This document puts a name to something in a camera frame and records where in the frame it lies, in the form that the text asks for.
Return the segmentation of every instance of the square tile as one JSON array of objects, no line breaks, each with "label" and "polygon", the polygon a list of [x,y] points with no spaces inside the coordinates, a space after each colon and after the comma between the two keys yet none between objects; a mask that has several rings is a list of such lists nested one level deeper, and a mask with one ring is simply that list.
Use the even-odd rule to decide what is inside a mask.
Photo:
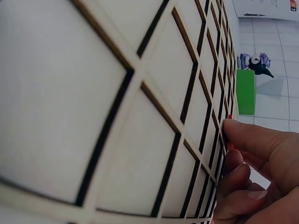
[{"label": "square tile", "polygon": [[254,33],[278,33],[275,21],[253,20]]},{"label": "square tile", "polygon": [[252,180],[253,183],[259,184],[264,189],[267,189],[271,184],[270,181],[268,181],[266,178],[264,178],[254,169],[251,170],[250,179]]},{"label": "square tile", "polygon": [[255,116],[264,118],[289,119],[288,97],[257,94]]},{"label": "square tile", "polygon": [[116,138],[115,154],[110,161],[113,165],[107,170],[105,184],[99,189],[97,207],[150,215],[174,136],[160,112],[139,90]]},{"label": "square tile", "polygon": [[126,70],[70,2],[7,7],[23,28],[0,35],[0,176],[75,203]]},{"label": "square tile", "polygon": [[290,100],[290,120],[299,120],[299,98],[289,98]]},{"label": "square tile", "polygon": [[239,28],[241,33],[253,33],[253,25],[251,21],[239,21]]},{"label": "square tile", "polygon": [[299,121],[290,120],[290,132],[299,133]]},{"label": "square tile", "polygon": [[285,62],[299,62],[299,47],[282,46],[282,51]]},{"label": "square tile", "polygon": [[214,95],[213,95],[213,104],[214,104],[215,114],[216,114],[217,118],[218,118],[218,114],[219,114],[221,94],[222,94],[222,89],[220,86],[219,78],[216,77],[215,91],[214,91]]},{"label": "square tile", "polygon": [[256,53],[266,53],[271,60],[283,60],[281,46],[256,44]]},{"label": "square tile", "polygon": [[254,118],[254,124],[262,127],[279,130],[282,132],[289,131],[289,120],[270,119],[270,118]]},{"label": "square tile", "polygon": [[117,7],[113,1],[98,2],[127,41],[137,50],[163,1],[119,1]]},{"label": "square tile", "polygon": [[212,11],[209,11],[208,15],[207,15],[207,25],[208,25],[208,29],[210,31],[212,40],[213,40],[213,44],[216,48],[216,44],[217,44],[217,38],[218,38],[218,30],[216,27],[216,23],[213,17],[213,13]]},{"label": "square tile", "polygon": [[255,54],[255,48],[254,48],[254,44],[241,44],[240,46],[240,53],[246,53],[249,55],[254,55]]},{"label": "square tile", "polygon": [[149,74],[173,110],[180,116],[193,62],[172,16],[148,64]]},{"label": "square tile", "polygon": [[271,66],[269,71],[273,76],[283,76],[285,77],[285,63],[284,61],[276,61],[271,59]]},{"label": "square tile", "polygon": [[182,14],[182,20],[186,23],[191,35],[193,45],[197,47],[202,20],[195,1],[178,0],[178,9]]},{"label": "square tile", "polygon": [[212,54],[212,49],[207,36],[204,38],[203,45],[204,46],[201,55],[204,55],[204,57],[202,60],[201,69],[203,70],[203,75],[206,80],[207,88],[210,90],[212,86],[213,75],[214,75],[215,59]]},{"label": "square tile", "polygon": [[207,128],[207,131],[206,131],[206,139],[205,139],[205,144],[204,144],[204,148],[203,148],[203,152],[202,152],[202,155],[203,155],[202,157],[203,157],[203,160],[206,162],[206,164],[209,164],[209,161],[210,161],[215,133],[216,133],[216,127],[215,127],[213,118],[211,116],[210,120],[209,120],[209,125]]},{"label": "square tile", "polygon": [[299,33],[299,29],[294,21],[276,20],[278,32],[282,33]]},{"label": "square tile", "polygon": [[287,77],[299,78],[299,62],[285,62]]},{"label": "square tile", "polygon": [[256,76],[256,93],[288,97],[286,77]]},{"label": "square tile", "polygon": [[163,217],[179,217],[189,188],[195,159],[188,149],[181,145],[171,170],[171,178],[165,195]]},{"label": "square tile", "polygon": [[238,121],[240,121],[241,123],[244,124],[253,124],[253,117],[249,117],[249,116],[239,116]]},{"label": "square tile", "polygon": [[288,86],[289,86],[289,96],[299,97],[299,78],[288,77]]},{"label": "square tile", "polygon": [[240,33],[241,44],[254,44],[253,33]]},{"label": "square tile", "polygon": [[205,197],[204,197],[204,200],[203,200],[201,208],[200,208],[199,218],[204,217],[205,209],[208,206],[209,195],[210,195],[211,190],[213,190],[213,183],[211,181],[209,181],[207,184],[207,187],[206,187]]},{"label": "square tile", "polygon": [[203,169],[199,169],[196,177],[196,181],[194,184],[192,196],[189,202],[188,211],[187,211],[187,217],[188,218],[194,218],[196,209],[200,200],[201,192],[203,190],[203,186],[206,179],[206,173],[203,171]]},{"label": "square tile", "polygon": [[280,34],[282,46],[299,47],[299,33],[298,34]]},{"label": "square tile", "polygon": [[185,121],[186,129],[191,139],[199,147],[203,132],[208,103],[200,81],[195,79],[189,109]]},{"label": "square tile", "polygon": [[273,33],[273,34],[254,33],[254,41],[255,44],[261,44],[261,45],[280,45],[280,39],[278,33]]}]

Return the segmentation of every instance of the white wall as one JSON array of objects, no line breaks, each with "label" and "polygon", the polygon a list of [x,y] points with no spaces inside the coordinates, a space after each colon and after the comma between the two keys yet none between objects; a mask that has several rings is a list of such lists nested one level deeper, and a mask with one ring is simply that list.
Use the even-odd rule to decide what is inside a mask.
[{"label": "white wall", "polygon": [[224,0],[224,4],[228,15],[228,22],[232,33],[235,53],[238,55],[240,52],[239,18],[235,13],[233,0]]}]

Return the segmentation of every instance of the red object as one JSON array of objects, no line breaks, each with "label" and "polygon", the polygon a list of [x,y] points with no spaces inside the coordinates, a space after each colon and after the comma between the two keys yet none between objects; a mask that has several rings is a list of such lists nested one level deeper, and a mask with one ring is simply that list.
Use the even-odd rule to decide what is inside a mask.
[{"label": "red object", "polygon": [[[233,119],[233,115],[229,114],[228,119]],[[233,150],[234,148],[235,148],[235,146],[232,143],[228,142],[228,151]]]}]

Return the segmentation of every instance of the white panel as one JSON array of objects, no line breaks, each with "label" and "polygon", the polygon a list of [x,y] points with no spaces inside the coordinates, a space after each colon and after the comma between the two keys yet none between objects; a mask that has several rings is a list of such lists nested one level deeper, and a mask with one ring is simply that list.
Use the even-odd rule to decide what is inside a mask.
[{"label": "white panel", "polygon": [[206,173],[202,169],[199,169],[199,172],[197,173],[195,185],[193,188],[192,196],[189,202],[187,217],[195,217],[195,212],[199,203],[202,188],[205,183],[205,178],[206,178]]},{"label": "white panel", "polygon": [[216,49],[216,44],[217,44],[217,36],[218,36],[218,30],[215,24],[215,20],[212,14],[212,10],[210,9],[208,16],[207,16],[207,24],[208,28],[210,30],[210,34],[213,40],[214,47]]},{"label": "white panel", "polygon": [[202,68],[205,73],[207,87],[211,89],[215,60],[207,36],[204,38],[203,52],[200,55],[202,57]]},{"label": "white panel", "polygon": [[193,173],[195,159],[182,145],[176,154],[176,160],[168,183],[164,217],[179,217]]},{"label": "white panel", "polygon": [[68,1],[0,16],[0,175],[74,202],[125,70]]},{"label": "white panel", "polygon": [[188,134],[191,136],[197,147],[199,147],[200,144],[200,139],[206,119],[207,107],[208,103],[206,100],[206,96],[204,94],[200,81],[196,78],[185,125]]},{"label": "white panel", "polygon": [[152,23],[162,0],[97,0],[114,24],[137,50]]},{"label": "white panel", "polygon": [[209,126],[206,131],[206,140],[205,140],[204,150],[203,150],[203,160],[206,162],[206,164],[208,164],[210,161],[215,132],[216,132],[216,127],[213,118],[211,116],[209,121]]},{"label": "white panel", "polygon": [[229,80],[228,80],[228,76],[229,74],[227,73],[227,76],[226,76],[226,80],[225,80],[225,88],[224,88],[224,93],[225,93],[225,96],[226,96],[226,100],[228,101],[228,97],[230,98],[230,95],[229,95]]},{"label": "white panel", "polygon": [[210,196],[212,186],[213,186],[213,183],[211,181],[209,181],[208,184],[207,184],[207,187],[206,187],[205,197],[204,197],[204,200],[203,200],[201,208],[200,208],[199,217],[204,216],[205,209],[206,209],[207,206],[209,206],[207,203],[208,203],[208,200],[209,200],[209,196]]},{"label": "white panel", "polygon": [[215,90],[214,90],[214,96],[213,96],[213,103],[215,106],[215,114],[216,114],[216,118],[218,118],[218,114],[219,114],[219,108],[220,108],[220,102],[221,102],[221,93],[222,93],[222,89],[220,86],[220,82],[219,82],[219,78],[218,76],[216,77],[216,83],[215,83]]},{"label": "white panel", "polygon": [[0,217],[2,224],[62,224],[63,222],[53,222],[51,220],[35,217],[12,208],[0,205]]},{"label": "white panel", "polygon": [[105,186],[100,189],[98,207],[150,215],[174,135],[162,115],[139,91],[122,134],[116,139],[113,166]]},{"label": "white panel", "polygon": [[217,141],[215,154],[214,154],[214,158],[213,158],[213,163],[212,163],[212,169],[211,169],[213,175],[215,174],[215,171],[216,171],[219,153],[222,153],[220,151],[220,149],[221,149],[221,144],[219,141]]},{"label": "white panel", "polygon": [[191,35],[193,44],[197,47],[202,20],[194,0],[178,0],[178,8]]},{"label": "white panel", "polygon": [[172,16],[149,62],[149,74],[180,116],[192,70],[192,60]]},{"label": "white panel", "polygon": [[218,62],[219,62],[219,68],[220,68],[220,71],[221,71],[221,76],[223,77],[225,61],[224,61],[224,55],[223,55],[222,47],[219,48]]}]

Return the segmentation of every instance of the fingernail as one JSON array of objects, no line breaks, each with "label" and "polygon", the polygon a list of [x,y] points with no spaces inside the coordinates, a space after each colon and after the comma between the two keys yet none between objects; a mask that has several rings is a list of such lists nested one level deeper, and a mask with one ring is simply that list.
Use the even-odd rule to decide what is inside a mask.
[{"label": "fingernail", "polygon": [[234,173],[240,168],[240,166],[236,167],[236,168],[235,168],[232,172],[230,172],[229,174],[234,174]]},{"label": "fingernail", "polygon": [[258,201],[267,195],[268,191],[261,190],[261,191],[251,191],[248,193],[248,197],[255,201]]}]

